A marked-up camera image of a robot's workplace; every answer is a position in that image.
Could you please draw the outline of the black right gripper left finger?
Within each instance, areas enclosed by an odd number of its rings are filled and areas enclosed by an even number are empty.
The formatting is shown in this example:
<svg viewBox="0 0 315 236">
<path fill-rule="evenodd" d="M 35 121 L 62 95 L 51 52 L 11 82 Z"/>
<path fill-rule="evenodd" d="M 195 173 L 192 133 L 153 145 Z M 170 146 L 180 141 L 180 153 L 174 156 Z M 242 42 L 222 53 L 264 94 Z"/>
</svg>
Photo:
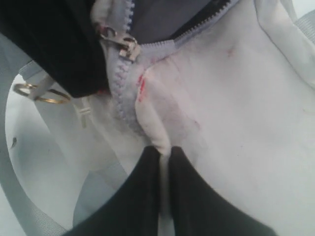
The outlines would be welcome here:
<svg viewBox="0 0 315 236">
<path fill-rule="evenodd" d="M 156 236 L 160 207 L 160 153 L 143 149 L 135 168 L 110 200 L 68 236 Z"/>
</svg>

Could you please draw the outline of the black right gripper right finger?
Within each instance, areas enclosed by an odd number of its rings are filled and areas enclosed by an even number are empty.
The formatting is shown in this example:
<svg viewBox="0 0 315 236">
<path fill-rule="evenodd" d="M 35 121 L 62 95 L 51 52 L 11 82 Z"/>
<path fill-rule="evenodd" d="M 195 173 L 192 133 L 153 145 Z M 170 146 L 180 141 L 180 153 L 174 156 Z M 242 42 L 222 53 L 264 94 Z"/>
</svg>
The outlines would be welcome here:
<svg viewBox="0 0 315 236">
<path fill-rule="evenodd" d="M 274 236 L 276 232 L 221 197 L 195 170 L 181 147 L 168 162 L 177 236 Z"/>
</svg>

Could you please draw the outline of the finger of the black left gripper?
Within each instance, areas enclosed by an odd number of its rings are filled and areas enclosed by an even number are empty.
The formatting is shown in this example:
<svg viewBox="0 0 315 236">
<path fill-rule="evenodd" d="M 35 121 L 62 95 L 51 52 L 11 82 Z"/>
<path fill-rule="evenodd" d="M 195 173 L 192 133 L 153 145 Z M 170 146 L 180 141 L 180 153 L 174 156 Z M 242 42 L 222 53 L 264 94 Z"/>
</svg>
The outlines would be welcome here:
<svg viewBox="0 0 315 236">
<path fill-rule="evenodd" d="M 2 0 L 0 31 L 74 98 L 109 90 L 93 0 Z"/>
</svg>

